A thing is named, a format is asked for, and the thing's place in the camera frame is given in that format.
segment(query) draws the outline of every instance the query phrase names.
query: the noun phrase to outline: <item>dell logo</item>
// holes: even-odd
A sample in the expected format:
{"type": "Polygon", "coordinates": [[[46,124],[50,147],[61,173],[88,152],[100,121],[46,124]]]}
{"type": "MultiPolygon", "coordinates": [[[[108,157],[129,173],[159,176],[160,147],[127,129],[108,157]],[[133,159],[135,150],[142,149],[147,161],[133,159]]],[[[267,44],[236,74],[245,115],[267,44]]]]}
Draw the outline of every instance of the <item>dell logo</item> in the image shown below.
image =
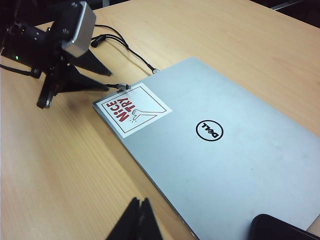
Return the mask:
{"type": "Polygon", "coordinates": [[[224,130],[216,121],[203,120],[196,125],[196,134],[206,141],[217,141],[222,138],[224,130]]]}

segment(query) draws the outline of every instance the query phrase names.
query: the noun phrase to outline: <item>silver laptop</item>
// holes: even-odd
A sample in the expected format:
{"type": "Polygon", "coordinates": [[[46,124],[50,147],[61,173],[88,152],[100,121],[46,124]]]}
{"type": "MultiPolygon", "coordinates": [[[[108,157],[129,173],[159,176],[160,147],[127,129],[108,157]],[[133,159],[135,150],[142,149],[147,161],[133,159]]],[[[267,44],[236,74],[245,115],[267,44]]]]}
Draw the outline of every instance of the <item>silver laptop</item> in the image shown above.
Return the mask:
{"type": "Polygon", "coordinates": [[[320,139],[194,57],[93,106],[201,240],[320,213],[320,139]]]}

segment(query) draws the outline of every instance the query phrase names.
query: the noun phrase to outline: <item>sticker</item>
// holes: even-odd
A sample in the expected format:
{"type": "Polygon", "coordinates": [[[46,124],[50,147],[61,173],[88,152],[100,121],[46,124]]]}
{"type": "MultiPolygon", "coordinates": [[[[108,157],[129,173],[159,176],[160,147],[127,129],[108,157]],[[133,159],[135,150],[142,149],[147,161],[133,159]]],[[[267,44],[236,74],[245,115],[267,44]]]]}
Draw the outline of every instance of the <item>sticker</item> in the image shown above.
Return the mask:
{"type": "Polygon", "coordinates": [[[123,138],[172,112],[143,83],[105,98],[96,105],[123,138]]]}

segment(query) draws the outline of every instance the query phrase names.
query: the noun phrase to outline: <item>desk surface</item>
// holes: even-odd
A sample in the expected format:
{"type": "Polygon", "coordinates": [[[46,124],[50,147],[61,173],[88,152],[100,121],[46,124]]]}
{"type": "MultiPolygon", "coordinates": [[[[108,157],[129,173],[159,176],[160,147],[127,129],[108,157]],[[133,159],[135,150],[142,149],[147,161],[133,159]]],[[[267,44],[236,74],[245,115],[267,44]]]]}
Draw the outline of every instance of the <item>desk surface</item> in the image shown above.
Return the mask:
{"type": "MultiPolygon", "coordinates": [[[[155,67],[195,56],[320,137],[320,29],[248,0],[132,0],[95,13],[155,67]]],[[[81,71],[102,82],[150,72],[116,42],[92,51],[113,76],[81,71]]],[[[59,94],[41,110],[43,80],[1,70],[2,239],[102,240],[135,196],[150,198],[164,239],[193,239],[93,110],[105,93],[59,94]]],[[[319,218],[309,231],[320,235],[319,218]]]]}

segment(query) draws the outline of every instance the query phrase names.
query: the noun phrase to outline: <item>black phone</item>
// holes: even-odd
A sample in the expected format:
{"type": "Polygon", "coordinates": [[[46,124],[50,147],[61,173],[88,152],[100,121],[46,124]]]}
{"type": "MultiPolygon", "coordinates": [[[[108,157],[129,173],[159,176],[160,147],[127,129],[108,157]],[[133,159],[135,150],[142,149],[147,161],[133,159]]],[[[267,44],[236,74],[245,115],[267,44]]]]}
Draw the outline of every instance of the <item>black phone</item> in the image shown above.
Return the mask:
{"type": "Polygon", "coordinates": [[[260,214],[252,220],[249,240],[320,240],[320,237],[273,216],[260,214]]]}

